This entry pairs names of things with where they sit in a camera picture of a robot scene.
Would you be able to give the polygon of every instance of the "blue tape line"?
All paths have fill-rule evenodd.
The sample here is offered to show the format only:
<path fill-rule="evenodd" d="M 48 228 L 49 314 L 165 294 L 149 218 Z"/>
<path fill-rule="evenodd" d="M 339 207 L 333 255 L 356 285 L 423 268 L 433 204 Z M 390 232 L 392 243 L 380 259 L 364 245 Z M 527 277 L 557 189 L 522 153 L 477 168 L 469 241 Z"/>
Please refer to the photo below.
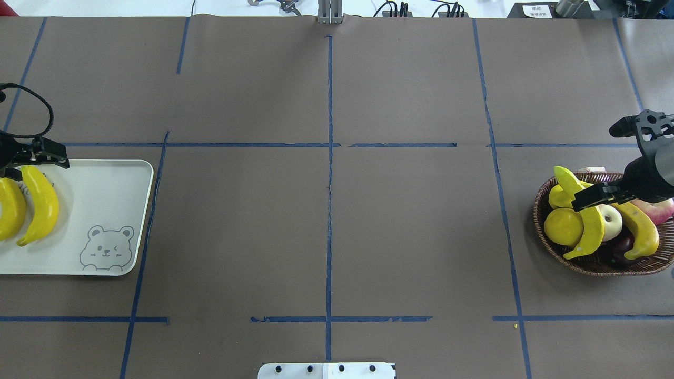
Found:
<path fill-rule="evenodd" d="M 641 95 L 639 95 L 639 90 L 636 88 L 636 82 L 634 81 L 634 76 L 632 75 L 632 67 L 630 66 L 630 61 L 627 60 L 627 54 L 625 54 L 625 46 L 623 45 L 623 39 L 620 37 L 620 28 L 618 28 L 618 20 L 613 19 L 613 29 L 615 30 L 615 36 L 618 38 L 618 46 L 620 47 L 620 55 L 623 56 L 623 62 L 625 63 L 625 68 L 627 69 L 627 76 L 630 78 L 630 83 L 632 83 L 632 90 L 634 91 L 634 96 L 636 97 L 636 103 L 639 105 L 639 112 L 644 110 L 644 104 L 641 102 Z"/>
<path fill-rule="evenodd" d="M 426 322 L 433 316 L 331 316 L 330 322 Z M 251 317 L 251 322 L 327 322 L 323 316 L 268 316 Z"/>
<path fill-rule="evenodd" d="M 251 317 L 251 322 L 325 322 L 325 316 L 271 316 L 262 319 Z"/>
<path fill-rule="evenodd" d="M 24 74 L 21 76 L 20 85 L 26 83 L 26 78 L 28 77 L 28 70 L 30 70 L 30 65 L 33 63 L 33 58 L 35 58 L 35 53 L 38 50 L 38 45 L 40 44 L 40 39 L 42 38 L 42 32 L 44 32 L 44 26 L 47 24 L 47 18 L 42 18 L 42 25 L 40 26 L 40 31 L 38 31 L 38 36 L 35 38 L 35 43 L 33 44 L 33 49 L 30 51 L 30 56 L 28 57 L 28 62 L 26 63 L 26 68 L 24 69 Z M 9 129 L 9 124 L 11 123 L 11 117 L 14 115 L 14 109 L 16 108 L 16 103 L 19 101 L 19 95 L 21 95 L 21 90 L 16 90 L 14 95 L 14 100 L 11 102 L 11 107 L 9 108 L 9 113 L 7 114 L 7 120 L 5 120 L 5 132 Z"/>
<path fill-rule="evenodd" d="M 185 29 L 183 29 L 183 43 L 180 45 L 180 55 L 178 56 L 178 68 L 175 70 L 176 75 L 180 75 L 183 68 L 183 55 L 185 54 L 185 44 L 187 43 L 187 31 L 189 29 L 189 17 L 185 18 Z"/>
<path fill-rule="evenodd" d="M 335 322 L 426 322 L 433 316 L 333 316 Z"/>
<path fill-rule="evenodd" d="M 116 316 L 0 316 L 0 322 L 129 322 L 130 317 Z M 168 317 L 139 317 L 136 322 L 169 322 Z"/>
<path fill-rule="evenodd" d="M 133 305 L 131 307 L 131 320 L 129 321 L 129 330 L 127 332 L 126 346 L 124 347 L 124 356 L 122 359 L 122 368 L 119 373 L 120 379 L 126 377 L 127 364 L 129 363 L 129 352 L 131 351 L 131 340 L 133 338 L 133 327 L 138 311 L 138 299 L 140 298 L 140 287 L 143 284 L 143 273 L 145 272 L 145 263 L 148 257 L 148 246 L 150 245 L 150 232 L 152 231 L 152 222 L 154 221 L 154 211 L 157 206 L 157 195 L 159 193 L 159 185 L 162 181 L 162 170 L 164 169 L 164 158 L 166 157 L 166 143 L 169 140 L 169 134 L 166 132 L 164 136 L 164 146 L 162 147 L 162 155 L 159 158 L 159 167 L 157 168 L 157 179 L 154 182 L 154 194 L 152 194 L 152 206 L 150 207 L 150 216 L 148 217 L 148 228 L 145 232 L 145 243 L 143 244 L 143 254 L 140 260 L 140 268 L 138 269 L 138 280 L 135 284 L 135 295 L 133 296 Z"/>
<path fill-rule="evenodd" d="M 171 148 L 329 148 L 330 144 L 298 143 L 246 143 L 246 142 L 173 142 L 168 144 Z"/>
<path fill-rule="evenodd" d="M 353 144 L 350 148 L 455 148 L 456 142 L 448 144 Z"/>
<path fill-rule="evenodd" d="M 496 151 L 496 141 L 494 137 L 493 124 L 491 122 L 491 114 L 489 113 L 489 106 L 487 104 L 487 83 L 485 81 L 485 69 L 482 63 L 482 52 L 480 50 L 480 38 L 477 32 L 477 21 L 472 19 L 472 32 L 475 38 L 475 51 L 477 52 L 477 65 L 480 71 L 480 82 L 482 84 L 482 97 L 485 103 L 485 114 L 487 116 L 487 124 L 489 125 L 489 141 L 491 142 L 491 157 L 494 162 L 494 173 L 496 174 L 496 187 L 499 192 L 499 202 L 501 203 L 501 217 L 503 218 L 503 226 L 505 227 L 505 237 L 508 240 L 508 256 L 510 258 L 510 276 L 512 278 L 512 288 L 515 295 L 515 306 L 517 308 L 517 316 L 522 317 L 522 302 L 520 301 L 520 286 L 517 283 L 517 271 L 515 268 L 515 257 L 512 253 L 512 241 L 510 239 L 510 227 L 508 226 L 508 212 L 506 211 L 506 199 L 503 195 L 503 184 L 501 182 L 501 173 L 499 171 L 498 155 Z M 526 379 L 531 379 L 531 366 L 529 364 L 529 352 L 526 345 L 526 334 L 524 333 L 524 321 L 520 319 L 520 340 L 522 342 L 522 356 L 524 358 L 524 369 L 526 370 Z"/>
<path fill-rule="evenodd" d="M 326 257 L 326 362 L 332 360 L 332 35 L 328 34 L 328 246 Z"/>
<path fill-rule="evenodd" d="M 498 148 L 638 148 L 637 144 L 496 144 Z"/>
<path fill-rule="evenodd" d="M 517 321 L 517 316 L 494 316 L 493 321 Z M 674 320 L 674 315 L 658 314 L 558 314 L 522 316 L 525 321 Z"/>
<path fill-rule="evenodd" d="M 93 148 L 160 148 L 164 144 L 157 142 L 66 142 L 66 147 L 93 147 Z M 327 148 L 330 144 L 320 143 L 258 143 L 258 142 L 172 142 L 166 144 L 169 148 Z"/>

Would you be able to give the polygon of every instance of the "white floor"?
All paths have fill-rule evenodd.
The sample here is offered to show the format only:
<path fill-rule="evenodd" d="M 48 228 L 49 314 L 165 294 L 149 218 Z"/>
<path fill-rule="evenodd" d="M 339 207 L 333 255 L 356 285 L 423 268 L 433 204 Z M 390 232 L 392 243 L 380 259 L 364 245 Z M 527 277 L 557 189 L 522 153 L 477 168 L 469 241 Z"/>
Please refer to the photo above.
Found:
<path fill-rule="evenodd" d="M 192 0 L 5 0 L 5 2 L 21 16 L 67 17 L 189 16 L 192 6 Z M 347 14 L 372 17 L 383 3 L 383 0 L 343 0 L 343 11 Z M 460 0 L 460 4 L 473 18 L 505 18 L 514 3 L 514 0 Z M 432 0 L 410 0 L 409 10 L 414 13 L 414 17 L 431 17 L 439 4 Z M 598 9 L 592 1 L 590 6 Z M 297 9 L 303 15 L 315 16 L 318 13 L 317 0 L 299 0 Z M 194 13 L 216 16 L 295 16 L 280 11 L 279 2 L 276 0 L 263 0 L 257 7 L 248 5 L 247 0 L 196 0 Z"/>

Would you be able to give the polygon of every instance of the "white apple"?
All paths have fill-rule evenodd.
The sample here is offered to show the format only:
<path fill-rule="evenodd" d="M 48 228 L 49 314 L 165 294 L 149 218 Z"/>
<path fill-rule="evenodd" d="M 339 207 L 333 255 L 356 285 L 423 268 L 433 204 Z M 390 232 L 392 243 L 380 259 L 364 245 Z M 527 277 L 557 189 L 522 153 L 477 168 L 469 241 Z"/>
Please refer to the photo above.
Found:
<path fill-rule="evenodd" d="M 617 209 L 610 205 L 599 204 L 599 212 L 604 218 L 604 238 L 602 242 L 616 238 L 623 230 L 623 217 Z"/>
<path fill-rule="evenodd" d="M 660 225 L 669 220 L 672 214 L 674 214 L 674 200 L 672 199 L 667 199 L 664 202 L 659 203 L 648 203 L 643 200 L 635 199 L 632 200 L 631 203 L 646 213 L 646 216 L 648 216 L 655 225 Z"/>

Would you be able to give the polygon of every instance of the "white tray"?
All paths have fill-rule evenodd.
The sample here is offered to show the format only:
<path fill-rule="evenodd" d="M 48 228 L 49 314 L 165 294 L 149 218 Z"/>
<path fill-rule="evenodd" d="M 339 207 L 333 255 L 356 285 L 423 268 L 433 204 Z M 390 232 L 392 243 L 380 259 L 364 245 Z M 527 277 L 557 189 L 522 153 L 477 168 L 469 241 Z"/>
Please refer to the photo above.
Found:
<path fill-rule="evenodd" d="M 18 247 L 16 241 L 33 218 L 32 199 L 25 195 L 28 213 L 22 230 L 0 241 L 0 274 L 119 276 L 129 272 L 138 257 L 152 165 L 146 161 L 71 160 L 67 170 L 37 167 L 59 197 L 58 223 L 44 239 Z M 25 193 L 26 186 L 20 186 Z"/>

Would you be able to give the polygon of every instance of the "cable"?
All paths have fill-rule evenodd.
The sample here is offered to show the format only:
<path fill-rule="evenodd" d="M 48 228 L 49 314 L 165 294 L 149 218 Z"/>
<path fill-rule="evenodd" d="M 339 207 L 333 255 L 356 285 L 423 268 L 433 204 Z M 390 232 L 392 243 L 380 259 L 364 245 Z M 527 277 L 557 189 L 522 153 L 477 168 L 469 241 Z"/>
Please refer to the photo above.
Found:
<path fill-rule="evenodd" d="M 458 16 L 458 8 L 459 8 L 459 3 L 454 3 L 454 6 L 452 7 L 452 11 L 447 15 L 448 18 L 454 18 L 454 14 Z"/>
<path fill-rule="evenodd" d="M 14 84 L 14 83 L 2 83 L 2 84 L 0 84 L 0 91 L 4 90 L 6 88 L 17 88 L 18 90 L 24 90 L 24 91 L 28 92 L 29 94 L 35 96 L 39 101 L 41 101 L 47 107 L 47 110 L 49 111 L 49 124 L 47 124 L 47 127 L 44 130 L 42 130 L 40 133 L 37 133 L 37 134 L 12 134 L 12 133 L 7 133 L 3 130 L 0 130 L 0 134 L 4 134 L 5 136 L 9 136 L 9 137 L 13 137 L 13 138 L 38 138 L 38 137 L 41 137 L 41 136 L 47 134 L 47 132 L 49 132 L 49 130 L 51 130 L 51 127 L 54 125 L 54 110 L 51 108 L 51 105 L 49 105 L 49 103 L 42 96 L 38 95 L 33 90 L 31 90 L 27 87 L 24 87 L 20 84 Z"/>
<path fill-rule="evenodd" d="M 377 14 L 379 14 L 379 11 L 381 11 L 386 6 L 386 4 L 388 4 L 388 6 L 391 7 L 391 17 L 395 17 L 395 14 L 398 13 L 398 4 L 396 4 L 395 1 L 386 1 L 384 4 L 381 5 L 381 7 L 379 7 L 379 9 L 377 9 L 377 11 L 375 12 L 375 15 L 372 16 L 372 17 L 377 17 Z"/>
<path fill-rule="evenodd" d="M 440 10 L 440 8 L 445 5 L 447 7 L 447 14 L 445 15 L 446 18 L 463 18 L 464 15 L 466 14 L 466 10 L 463 8 L 463 5 L 459 4 L 459 2 L 454 2 L 450 3 L 449 1 L 442 1 L 442 0 L 433 0 L 437 1 L 440 4 L 437 8 L 435 8 L 435 11 L 433 12 L 433 15 L 431 18 L 434 18 L 437 11 Z"/>
<path fill-rule="evenodd" d="M 447 7 L 447 14 L 450 13 L 450 5 L 447 4 L 447 3 L 442 3 L 442 4 L 438 5 L 437 8 L 435 8 L 435 11 L 433 12 L 433 15 L 431 16 L 431 18 L 434 18 L 435 15 L 437 14 L 437 11 L 439 11 L 440 8 L 442 8 L 442 7 Z"/>

